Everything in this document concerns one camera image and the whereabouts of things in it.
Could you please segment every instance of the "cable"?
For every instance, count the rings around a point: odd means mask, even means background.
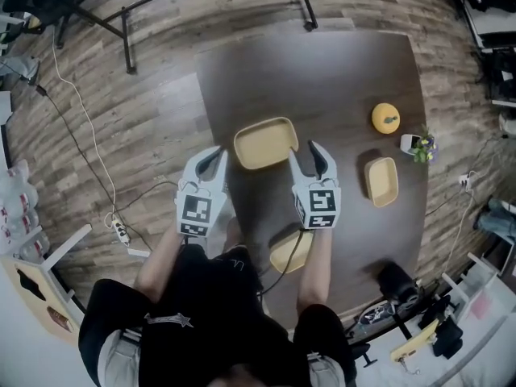
[[[97,138],[95,137],[95,128],[94,128],[93,123],[91,122],[91,119],[89,118],[89,115],[88,115],[88,112],[87,112],[86,108],[84,107],[84,103],[82,102],[81,94],[79,93],[79,90],[77,90],[77,87],[71,81],[67,81],[59,73],[59,67],[57,66],[56,49],[54,47],[55,45],[56,45],[56,27],[54,27],[53,35],[52,35],[52,53],[54,54],[54,62],[56,64],[57,76],[63,82],[68,83],[69,85],[71,85],[75,89],[75,92],[77,93],[77,96],[79,97],[79,102],[81,103],[81,107],[82,107],[82,109],[83,109],[83,111],[84,111],[84,113],[86,115],[86,118],[88,119],[89,125],[91,126],[91,132],[92,132],[92,134],[94,136],[95,152],[97,153],[98,159],[100,160],[100,163],[102,164],[102,167],[104,168],[104,172],[106,172],[107,178],[110,180],[111,186],[113,187],[113,199],[110,198],[110,201],[113,203],[113,206],[111,208],[111,212],[110,213],[108,212],[108,214],[107,214],[107,216],[111,215],[111,221],[113,221],[113,215],[114,215],[115,203],[116,203],[116,188],[114,187],[114,182],[111,179],[110,173],[107,171],[106,165],[104,164],[104,161],[102,160],[102,157],[100,156],[100,153],[98,152]],[[111,229],[111,225],[108,226],[106,224],[106,218],[104,218],[104,225],[106,226],[106,228]]]
[[[0,65],[2,66],[5,66],[7,67],[8,69],[11,70],[12,73],[14,74],[17,74],[18,75],[18,80],[13,84],[13,87],[16,85],[16,83],[18,83],[20,80],[22,81],[29,81],[30,79],[25,77],[24,75],[22,75],[20,72],[17,72],[16,70],[14,70],[13,68],[11,68],[7,63],[4,63],[3,61],[0,61]],[[39,64],[37,64],[36,66],[34,66],[31,71],[29,72],[29,74],[31,74],[33,71],[34,71],[34,68],[37,69]]]
[[[292,252],[290,253],[290,256],[289,256],[289,260],[287,261],[287,265],[285,266],[285,269],[283,270],[283,272],[281,273],[281,275],[279,276],[279,278],[274,282],[274,284],[272,284],[270,287],[268,287],[267,289],[264,289],[263,291],[260,292],[260,300],[263,299],[263,296],[268,293],[271,289],[273,289],[277,284],[278,282],[281,281],[281,278],[283,278],[283,276],[287,273],[287,271],[289,270],[289,266],[290,266],[290,262],[292,261],[292,258],[293,258],[293,255],[296,253],[296,251],[298,250],[298,246],[299,246],[299,243],[301,242],[301,239],[303,237],[303,235],[305,234],[305,231],[304,230],[300,230],[299,231],[299,236],[298,236],[298,240],[296,241],[296,244],[293,246],[293,250]]]
[[[441,208],[441,206],[444,206],[446,205],[447,203],[449,203],[454,197],[456,197],[458,194],[460,194],[462,192],[462,189],[460,191],[458,191],[457,193],[454,193],[451,197],[449,197],[446,201],[444,201],[443,203],[441,203],[437,208],[435,208],[434,210],[431,210],[430,212],[427,212],[425,214],[425,218],[427,216],[430,216],[432,215],[434,212],[436,212],[437,210],[439,210]]]
[[[155,184],[152,188],[149,188],[147,189],[145,192],[142,192],[136,199],[133,199],[132,201],[130,201],[127,205],[123,206],[122,208],[118,209],[118,212],[122,211],[122,210],[126,210],[129,206],[131,206],[133,203],[135,203],[136,201],[140,200],[141,198],[144,197],[144,195],[148,194],[149,192],[151,192],[154,188],[157,188],[158,186],[160,185],[165,185],[165,184],[170,184],[170,185],[174,185],[174,186],[177,186],[177,183],[176,182],[172,182],[172,181],[163,181],[163,182],[160,182],[158,184]]]
[[[63,122],[64,122],[64,125],[66,126],[66,129],[68,130],[69,134],[72,136],[72,139],[73,139],[73,142],[75,143],[75,146],[77,147],[77,150],[79,151],[79,153],[81,154],[82,158],[84,159],[84,161],[86,162],[86,164],[88,165],[89,167],[89,170],[92,172],[92,174],[97,178],[97,181],[98,183],[100,184],[100,186],[102,187],[102,189],[104,190],[104,192],[106,193],[106,196],[109,200],[109,202],[113,205],[113,208],[114,208],[114,213],[116,213],[119,217],[120,217],[120,220],[123,222],[123,224],[129,228],[130,230],[134,231],[141,239],[142,241],[144,242],[145,246],[148,248],[148,250],[150,252],[152,252],[152,248],[151,246],[148,244],[148,242],[145,240],[145,238],[135,229],[133,228],[131,225],[129,225],[127,223],[127,221],[123,218],[122,214],[119,213],[119,209],[116,207],[116,205],[114,204],[114,202],[112,201],[111,199],[111,195],[110,193],[107,191],[106,187],[104,186],[104,184],[102,183],[102,180],[100,179],[100,177],[97,175],[97,173],[95,172],[95,170],[93,169],[93,167],[91,166],[91,163],[88,161],[88,159],[86,158],[86,155],[84,154],[84,152],[82,151],[81,147],[79,146],[79,143],[77,142],[77,138],[75,137],[75,135],[73,134],[72,130],[70,129],[70,126],[68,125],[68,123],[66,122],[66,119],[65,117],[63,116],[63,114],[61,113],[59,107],[57,107],[56,103],[53,101],[53,99],[48,96],[48,93],[47,91],[40,85],[37,85],[35,87],[36,91],[41,95],[41,96],[44,96],[46,97],[51,104],[53,104],[54,108],[57,110],[57,113],[59,114],[59,116],[61,117],[61,119],[63,119]],[[124,206],[123,209],[126,209],[128,208],[131,204],[133,204],[134,202],[136,202],[138,199],[140,199],[141,197],[143,197],[147,192],[149,192],[150,190],[152,190],[153,188],[145,191],[144,193],[142,193],[136,200],[133,200],[132,202],[129,203],[129,205],[126,205]]]
[[[478,153],[477,153],[477,154],[476,154],[476,156],[475,156],[475,159],[473,160],[473,162],[472,162],[472,163],[471,163],[471,165],[469,166],[469,170],[468,170],[468,176],[469,176],[469,177],[471,177],[471,174],[472,174],[472,173],[475,173],[476,175],[479,175],[479,173],[475,172],[475,171],[473,170],[473,168],[475,167],[475,163],[476,163],[476,161],[477,161],[477,160],[478,160],[478,158],[480,157],[481,153],[484,151],[484,149],[485,149],[485,147],[487,146],[487,144],[488,144],[490,141],[492,141],[492,140],[498,139],[498,141],[499,141],[500,139],[505,139],[505,138],[506,138],[506,136],[505,136],[505,135],[503,135],[502,137],[498,137],[498,136],[494,135],[494,136],[491,136],[490,138],[488,138],[488,139],[484,142],[484,144],[482,145],[482,148],[478,151]],[[481,179],[482,177],[484,177],[485,175],[487,175],[487,174],[489,173],[489,170],[491,169],[491,166],[493,166],[493,160],[494,160],[495,156],[498,156],[498,154],[493,155],[493,157],[491,158],[491,163],[489,164],[489,167],[487,168],[487,170],[485,171],[485,173],[484,173],[483,175],[480,175],[480,176],[477,178],[477,180],[478,180],[478,179]],[[450,202],[454,197],[456,197],[457,195],[459,195],[461,192],[463,192],[463,190],[462,190],[462,189],[461,189],[460,191],[458,191],[457,193],[454,193],[454,194],[453,194],[451,197],[449,197],[446,201],[442,202],[439,206],[437,206],[437,208],[435,208],[435,209],[431,210],[430,212],[427,212],[427,213],[425,214],[425,218],[426,218],[427,216],[430,216],[430,215],[434,214],[437,210],[439,210],[442,206],[444,206],[444,205],[446,205],[447,203],[449,203],[449,202]]]
[[[466,214],[468,213],[469,208],[471,208],[471,205],[473,204],[473,200],[474,200],[473,189],[471,189],[471,199],[469,200],[469,205],[466,208],[466,210],[464,211],[464,213],[462,214],[462,218],[460,219],[459,230],[457,231],[457,235],[455,237],[455,241],[453,241],[453,245],[451,246],[450,253],[448,254],[448,258],[446,259],[446,263],[444,264],[444,272],[447,271],[448,263],[450,262],[450,259],[452,258],[452,254],[453,254],[453,252],[455,250],[455,246],[457,244],[457,240],[459,239],[460,232],[462,231],[462,224],[464,223],[464,219],[466,218]]]

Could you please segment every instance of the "plastic bottle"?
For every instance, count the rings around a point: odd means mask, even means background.
[[[30,231],[40,224],[40,218],[35,210],[29,210],[23,217],[9,219],[7,224],[2,227],[2,233],[7,242],[22,239]]]
[[[19,249],[19,257],[27,262],[41,264],[45,255],[50,249],[50,241],[44,232],[40,232],[28,243]]]
[[[3,200],[14,189],[27,183],[29,178],[29,166],[26,160],[21,160],[11,169],[0,172],[0,198]]]
[[[29,178],[29,165],[26,160],[21,160],[11,169],[4,172],[6,177],[20,177],[23,183]]]
[[[7,194],[2,206],[0,206],[0,217],[3,223],[11,219],[21,218],[38,203],[38,191],[29,183],[21,185]]]

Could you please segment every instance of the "wooden floor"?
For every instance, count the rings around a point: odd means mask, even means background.
[[[134,1],[89,0],[85,6],[103,16]],[[369,29],[410,37],[427,122],[440,147],[439,160],[430,167],[427,212],[432,211],[460,191],[457,177],[471,168],[485,140],[498,133],[497,110],[485,100],[485,87],[475,83],[479,68],[470,55],[468,29],[447,0],[312,0],[312,4],[320,31]],[[113,23],[120,27],[119,20]],[[84,98],[119,205],[159,181],[176,181],[188,157],[212,144],[194,68],[196,53],[254,35],[305,33],[302,24],[298,0],[158,0],[131,14],[138,75],[129,76],[122,41],[74,19],[64,49],[57,53],[60,70]],[[24,36],[13,53],[42,60],[40,84],[64,112],[110,190],[77,96],[56,76],[51,43],[50,28],[42,36]],[[132,283],[142,261],[129,256],[104,227],[110,204],[59,115],[47,99],[21,82],[12,91],[12,101],[15,114],[7,125],[11,154],[14,160],[29,162],[31,182],[40,192],[41,223],[54,248],[83,224],[93,226],[79,248],[58,264],[62,277],[83,302],[101,277]],[[474,185],[475,201],[448,268],[454,274],[467,262],[468,251],[481,250],[485,236],[472,230],[472,220],[504,176],[498,171],[498,159],[489,165],[493,151],[510,146],[505,140],[488,143],[474,166],[480,174],[489,172]],[[169,224],[172,198],[173,187],[163,185],[123,212],[151,246]],[[432,282],[443,271],[469,202],[470,197],[461,193],[426,217],[416,270],[423,282]],[[135,239],[131,247],[144,249],[144,244]]]

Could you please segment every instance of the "yellow object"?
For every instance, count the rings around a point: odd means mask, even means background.
[[[23,299],[28,309],[34,314],[40,324],[50,333],[63,339],[67,343],[77,346],[79,337],[80,324],[76,322],[69,313],[68,308],[62,298],[56,292],[54,284],[46,277],[37,265],[29,264],[22,260],[16,260],[9,256],[0,258],[3,268],[7,272],[7,276],[16,288],[19,296]],[[33,293],[24,289],[20,283],[20,275],[17,270],[24,273],[28,278],[33,280],[39,287],[40,292],[46,301],[37,298]],[[53,308],[59,314],[66,317],[71,324],[71,332],[55,323],[47,312],[47,307]]]
[[[275,243],[271,248],[271,264],[280,273],[285,271],[285,267],[287,266],[287,262],[289,262],[290,255],[292,254],[292,251],[296,246],[296,242],[298,241],[299,234],[300,231],[296,231],[292,235],[282,239],[280,242]],[[310,250],[310,245],[312,244],[313,239],[313,231],[305,232],[303,234],[301,241],[299,241],[298,249],[293,255],[292,260],[290,261],[289,269],[287,269],[286,273],[291,273],[292,271],[302,267],[305,264],[306,257],[308,256],[308,251]]]
[[[381,208],[397,198],[397,171],[393,158],[377,158],[365,165],[368,195],[374,206]]]
[[[245,169],[260,169],[289,158],[299,148],[292,122],[287,118],[264,120],[235,135],[235,153]]]
[[[390,352],[390,359],[397,363],[401,359],[405,359],[406,357],[412,356],[418,348],[420,348],[423,344],[425,344],[428,339],[435,333],[437,326],[439,324],[439,320],[435,319],[429,325],[427,325],[423,330],[409,339],[406,343],[401,345],[398,348],[395,348]]]
[[[400,114],[388,103],[380,103],[372,110],[372,124],[380,133],[395,132],[400,127]]]

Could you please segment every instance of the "wall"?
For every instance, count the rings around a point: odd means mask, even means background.
[[[94,387],[79,351],[50,335],[23,304],[0,266],[0,385]]]

